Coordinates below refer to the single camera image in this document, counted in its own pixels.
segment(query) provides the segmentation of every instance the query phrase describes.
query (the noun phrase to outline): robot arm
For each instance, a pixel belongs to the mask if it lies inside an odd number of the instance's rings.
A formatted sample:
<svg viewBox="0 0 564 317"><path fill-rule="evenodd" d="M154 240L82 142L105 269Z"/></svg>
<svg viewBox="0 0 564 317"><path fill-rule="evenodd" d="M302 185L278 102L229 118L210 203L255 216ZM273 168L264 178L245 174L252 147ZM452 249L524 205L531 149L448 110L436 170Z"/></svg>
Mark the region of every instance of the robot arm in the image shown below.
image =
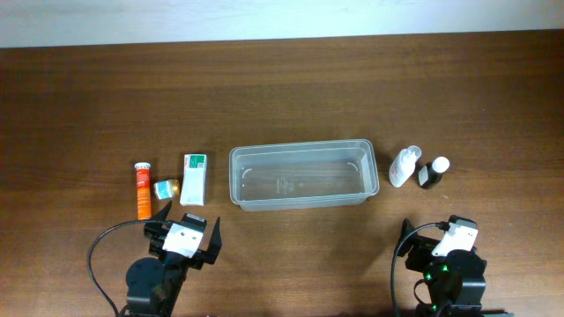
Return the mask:
<svg viewBox="0 0 564 317"><path fill-rule="evenodd" d="M420 317L494 317L513 316L512 313L482 314L480 303L486 280L486 261L476 255L473 246L478 234L477 225L470 219L451 216L442 223L446 232L441 241L421 237L408 219L404 220L400 241L410 236L397 250L400 257L407 255L405 267L423 274L431 297L431 304L419 303Z"/></svg>

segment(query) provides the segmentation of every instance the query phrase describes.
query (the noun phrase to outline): medicine vial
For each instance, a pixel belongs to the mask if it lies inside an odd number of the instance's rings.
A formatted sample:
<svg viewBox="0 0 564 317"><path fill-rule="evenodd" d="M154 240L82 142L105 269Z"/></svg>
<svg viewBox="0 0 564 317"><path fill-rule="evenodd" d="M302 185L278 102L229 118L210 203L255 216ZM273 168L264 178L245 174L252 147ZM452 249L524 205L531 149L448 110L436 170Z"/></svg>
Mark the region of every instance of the medicine vial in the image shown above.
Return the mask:
<svg viewBox="0 0 564 317"><path fill-rule="evenodd" d="M172 198L180 194L180 182L178 180L157 181L154 187L155 195L159 200Z"/></svg>
<svg viewBox="0 0 564 317"><path fill-rule="evenodd" d="M442 179L442 174L449 169L450 162L447 158L439 157L433 162L428 162L419 171L419 185L430 189Z"/></svg>

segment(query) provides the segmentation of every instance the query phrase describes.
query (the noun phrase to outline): plastic storage bin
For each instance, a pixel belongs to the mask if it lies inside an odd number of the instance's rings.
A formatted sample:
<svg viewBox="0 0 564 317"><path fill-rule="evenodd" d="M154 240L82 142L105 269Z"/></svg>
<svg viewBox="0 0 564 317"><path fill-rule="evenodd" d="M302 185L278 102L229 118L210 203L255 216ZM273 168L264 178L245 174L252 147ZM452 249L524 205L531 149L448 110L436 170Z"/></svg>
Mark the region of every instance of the plastic storage bin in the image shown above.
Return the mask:
<svg viewBox="0 0 564 317"><path fill-rule="evenodd" d="M234 148L231 200L246 211L359 204L379 189L368 140Z"/></svg>

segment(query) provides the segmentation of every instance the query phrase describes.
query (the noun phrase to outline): bottle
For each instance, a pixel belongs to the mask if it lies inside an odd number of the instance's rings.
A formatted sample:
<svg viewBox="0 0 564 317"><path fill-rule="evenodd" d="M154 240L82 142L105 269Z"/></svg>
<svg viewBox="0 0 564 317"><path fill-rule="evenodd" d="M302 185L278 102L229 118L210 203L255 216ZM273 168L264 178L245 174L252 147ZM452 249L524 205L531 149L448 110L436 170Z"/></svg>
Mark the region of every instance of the bottle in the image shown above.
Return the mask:
<svg viewBox="0 0 564 317"><path fill-rule="evenodd" d="M415 145L403 149L397 154L390 167L390 182L399 188L415 171L415 162L421 157L421 149Z"/></svg>
<svg viewBox="0 0 564 317"><path fill-rule="evenodd" d="M429 162L419 171L419 185L424 189L430 189L441 181L442 174L449 169L450 163L447 158L439 157Z"/></svg>

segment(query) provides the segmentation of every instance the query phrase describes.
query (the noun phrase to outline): dropper bottle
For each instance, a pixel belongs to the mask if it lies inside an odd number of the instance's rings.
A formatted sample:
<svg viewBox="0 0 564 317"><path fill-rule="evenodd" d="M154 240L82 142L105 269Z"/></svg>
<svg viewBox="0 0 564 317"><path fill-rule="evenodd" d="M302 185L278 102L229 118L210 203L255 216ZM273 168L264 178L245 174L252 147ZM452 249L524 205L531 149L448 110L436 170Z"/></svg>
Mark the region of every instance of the dropper bottle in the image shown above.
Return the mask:
<svg viewBox="0 0 564 317"><path fill-rule="evenodd" d="M397 154L390 167L390 182L399 188L415 171L415 162L421 157L421 149L415 145L403 149Z"/></svg>

